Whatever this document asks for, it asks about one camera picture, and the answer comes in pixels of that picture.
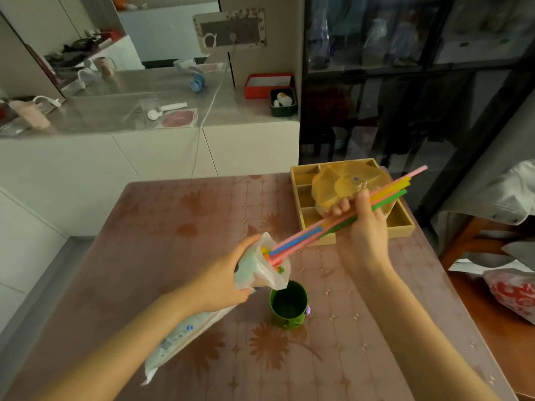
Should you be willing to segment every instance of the bundle of straws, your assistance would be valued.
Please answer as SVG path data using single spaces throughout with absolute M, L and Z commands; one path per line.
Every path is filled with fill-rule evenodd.
M 427 169 L 427 166 L 422 166 L 416 170 L 406 174 L 399 179 L 392 181 L 381 189 L 374 191 L 370 196 L 371 208 L 375 211 L 389 202 L 397 200 L 407 192 L 406 187 L 410 185 L 410 179 Z M 329 216 L 315 224 L 303 229 L 295 235 L 292 235 L 285 241 L 276 245 L 271 251 L 264 254 L 264 257 L 275 268 L 284 258 L 290 256 L 292 253 L 304 248 L 308 244 L 320 239 L 322 236 L 336 232 L 338 229 L 344 228 L 357 220 L 355 211 L 348 212 L 338 216 Z

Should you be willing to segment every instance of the blue straw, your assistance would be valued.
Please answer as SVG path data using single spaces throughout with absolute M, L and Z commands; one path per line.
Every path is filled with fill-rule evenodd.
M 268 253 L 268 255 L 269 255 L 269 256 L 276 255 L 276 254 L 278 254 L 279 252 L 282 252 L 283 250 L 286 250 L 286 249 L 288 249 L 288 248 L 291 248 L 292 246 L 297 245 L 299 242 L 304 241 L 306 238 L 309 238 L 309 237 L 311 237 L 312 235 L 316 235 L 318 232 L 321 232 L 322 230 L 323 230 L 323 227 L 322 227 L 321 225 L 319 225 L 319 226 L 317 226 L 316 228 L 309 230 L 306 234 L 303 234 L 303 235 L 301 235 L 301 236 L 298 236 L 298 237 L 297 237 L 296 239 L 294 239 L 293 241 L 290 241 L 290 242 L 288 242 L 287 244 L 282 245 L 280 248 L 275 249 L 275 250 L 272 250 L 271 252 Z

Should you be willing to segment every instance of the person's left hand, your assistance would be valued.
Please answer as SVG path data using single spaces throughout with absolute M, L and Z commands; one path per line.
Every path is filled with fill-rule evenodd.
M 259 239 L 260 235 L 244 239 L 230 253 L 204 267 L 184 286 L 193 295 L 193 313 L 219 311 L 247 300 L 250 289 L 238 290 L 234 286 L 234 269 L 245 250 Z

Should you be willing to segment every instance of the wooden compartment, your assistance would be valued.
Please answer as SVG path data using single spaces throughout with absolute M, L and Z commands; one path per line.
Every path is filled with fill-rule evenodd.
M 365 162 L 368 166 L 378 168 L 379 165 L 374 159 L 358 159 L 356 161 Z M 322 217 L 315 208 L 315 201 L 312 197 L 312 178 L 319 173 L 322 165 L 293 166 L 290 168 L 292 189 L 294 191 L 295 206 L 298 210 L 299 223 L 301 229 L 307 228 L 318 222 Z M 407 212 L 405 206 L 397 200 L 386 219 L 389 238 L 402 238 L 410 236 L 415 229 L 414 222 Z M 336 235 L 329 234 L 310 246 L 332 245 L 336 243 Z

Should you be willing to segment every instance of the floral pattern tablecloth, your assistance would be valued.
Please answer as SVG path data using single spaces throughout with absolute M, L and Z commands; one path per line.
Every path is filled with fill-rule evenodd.
M 289 174 L 129 184 L 12 384 L 27 400 L 245 236 L 299 229 Z M 516 399 L 420 228 L 390 240 L 394 268 L 471 367 Z M 334 246 L 291 256 L 311 314 L 297 330 L 270 323 L 269 289 L 198 337 L 119 400 L 411 400 L 394 357 Z

